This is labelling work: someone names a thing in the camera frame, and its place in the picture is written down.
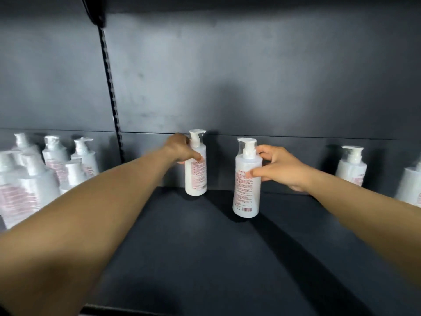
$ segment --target bottle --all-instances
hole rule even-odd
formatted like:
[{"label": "bottle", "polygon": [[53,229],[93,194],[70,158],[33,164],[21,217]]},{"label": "bottle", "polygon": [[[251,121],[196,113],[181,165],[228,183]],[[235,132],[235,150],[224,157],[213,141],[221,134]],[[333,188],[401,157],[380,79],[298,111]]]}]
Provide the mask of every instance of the bottle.
[{"label": "bottle", "polygon": [[60,185],[60,195],[63,195],[67,191],[87,180],[86,173],[82,169],[82,162],[80,159],[71,160],[67,162],[65,166],[68,173],[68,179],[64,184]]},{"label": "bottle", "polygon": [[[13,147],[13,150],[18,150],[22,153],[34,153],[39,154],[39,148],[35,144],[31,144],[28,140],[26,133],[15,133],[16,136],[16,146]],[[18,165],[24,166],[23,159],[21,158],[21,153],[14,154],[15,161]]]},{"label": "bottle", "polygon": [[361,161],[361,152],[364,148],[359,146],[343,146],[342,148],[349,151],[345,154],[346,157],[339,161],[336,176],[361,186],[367,169],[367,164]]},{"label": "bottle", "polygon": [[30,214],[24,211],[25,197],[19,178],[27,173],[18,166],[13,151],[0,152],[0,213],[6,228],[10,229]]},{"label": "bottle", "polygon": [[263,159],[256,152],[256,139],[239,138],[240,147],[235,158],[235,190],[232,209],[235,214],[245,218],[259,213],[261,177],[248,179],[245,173],[262,166]]},{"label": "bottle", "polygon": [[93,141],[93,138],[81,137],[75,140],[76,152],[71,156],[72,160],[81,159],[82,168],[85,171],[87,178],[94,177],[99,174],[98,163],[96,161],[95,152],[91,151],[86,142]]},{"label": "bottle", "polygon": [[421,159],[415,167],[404,169],[395,198],[421,207]]},{"label": "bottle", "polygon": [[55,171],[60,185],[63,185],[67,181],[67,170],[64,164],[70,160],[67,149],[60,143],[60,138],[56,135],[47,135],[44,139],[43,156],[45,164]]},{"label": "bottle", "polygon": [[59,181],[41,155],[24,153],[22,159],[28,170],[28,175],[19,180],[26,193],[26,209],[37,212],[60,196]]},{"label": "bottle", "polygon": [[184,162],[184,178],[186,193],[191,196],[200,196],[208,190],[206,175],[206,145],[202,142],[205,130],[190,131],[190,147],[202,155],[203,160],[198,162],[189,159]]}]

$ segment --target left hand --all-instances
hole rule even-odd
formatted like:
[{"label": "left hand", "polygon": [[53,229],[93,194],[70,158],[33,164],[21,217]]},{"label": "left hand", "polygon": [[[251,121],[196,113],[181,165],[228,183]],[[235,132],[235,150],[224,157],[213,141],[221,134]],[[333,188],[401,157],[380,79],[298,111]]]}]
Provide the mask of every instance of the left hand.
[{"label": "left hand", "polygon": [[171,135],[164,144],[165,148],[168,148],[176,158],[176,160],[180,162],[184,162],[185,160],[189,160],[191,158],[201,161],[202,155],[200,153],[194,151],[189,145],[189,138],[181,133],[175,133]]}]

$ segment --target lotion bottle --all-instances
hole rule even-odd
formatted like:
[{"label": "lotion bottle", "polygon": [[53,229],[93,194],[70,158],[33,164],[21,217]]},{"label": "lotion bottle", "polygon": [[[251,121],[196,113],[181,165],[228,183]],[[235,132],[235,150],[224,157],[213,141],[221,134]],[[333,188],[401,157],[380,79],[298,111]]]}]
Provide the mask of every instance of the lotion bottle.
[{"label": "lotion bottle", "polygon": [[367,169],[367,164],[361,161],[361,152],[364,148],[359,146],[343,146],[342,148],[347,149],[348,154],[339,161],[336,176],[361,186]]},{"label": "lotion bottle", "polygon": [[19,181],[27,198],[28,211],[37,212],[60,196],[59,181],[55,172],[45,166],[41,155],[22,154],[28,175]]},{"label": "lotion bottle", "polygon": [[0,152],[0,214],[8,229],[29,216],[23,208],[25,198],[19,184],[19,178],[27,172],[16,164],[13,152]]},{"label": "lotion bottle", "polygon": [[60,143],[60,138],[56,135],[47,135],[44,139],[43,156],[45,164],[55,171],[60,185],[63,185],[67,181],[67,170],[64,164],[70,160],[67,149]]},{"label": "lotion bottle", "polygon": [[421,160],[415,167],[404,169],[395,198],[421,207]]},{"label": "lotion bottle", "polygon": [[65,166],[67,168],[68,179],[64,184],[60,185],[61,195],[87,180],[86,173],[82,169],[80,159],[71,160],[67,162]]},{"label": "lotion bottle", "polygon": [[99,174],[98,162],[96,161],[95,152],[90,150],[86,145],[86,142],[91,141],[93,141],[93,138],[77,138],[75,140],[76,152],[71,156],[72,160],[81,159],[82,168],[89,179]]},{"label": "lotion bottle", "polygon": [[[15,133],[15,137],[16,146],[12,148],[13,150],[18,150],[21,153],[40,154],[38,146],[29,142],[26,133]],[[21,153],[16,153],[13,156],[15,157],[15,161],[18,165],[24,166],[24,161],[21,158]]]},{"label": "lotion bottle", "polygon": [[252,218],[259,213],[261,177],[248,179],[245,173],[262,166],[263,159],[256,152],[254,138],[239,138],[239,152],[235,158],[235,190],[232,209],[240,217]]},{"label": "lotion bottle", "polygon": [[202,155],[203,160],[198,162],[189,159],[184,162],[184,178],[186,193],[191,196],[200,196],[208,189],[206,175],[206,146],[202,142],[205,130],[190,131],[190,147]]}]

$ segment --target right arm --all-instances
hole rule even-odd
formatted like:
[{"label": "right arm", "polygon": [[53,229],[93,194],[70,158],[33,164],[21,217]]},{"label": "right arm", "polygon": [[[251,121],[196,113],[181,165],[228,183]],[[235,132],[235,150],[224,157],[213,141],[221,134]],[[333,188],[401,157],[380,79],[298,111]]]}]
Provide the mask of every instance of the right arm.
[{"label": "right arm", "polygon": [[339,221],[421,286],[421,209],[307,166],[283,147],[260,145],[261,176],[314,196]]}]

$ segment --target right hand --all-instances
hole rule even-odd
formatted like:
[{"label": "right hand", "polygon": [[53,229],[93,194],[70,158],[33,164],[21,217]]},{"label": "right hand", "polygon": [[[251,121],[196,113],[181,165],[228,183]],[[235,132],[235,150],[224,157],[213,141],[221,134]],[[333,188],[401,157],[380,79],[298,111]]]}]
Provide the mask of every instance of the right hand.
[{"label": "right hand", "polygon": [[245,175],[248,178],[261,177],[262,181],[274,180],[288,185],[292,190],[303,192],[311,167],[302,163],[284,147],[259,145],[257,153],[271,163],[263,167],[256,167]]}]

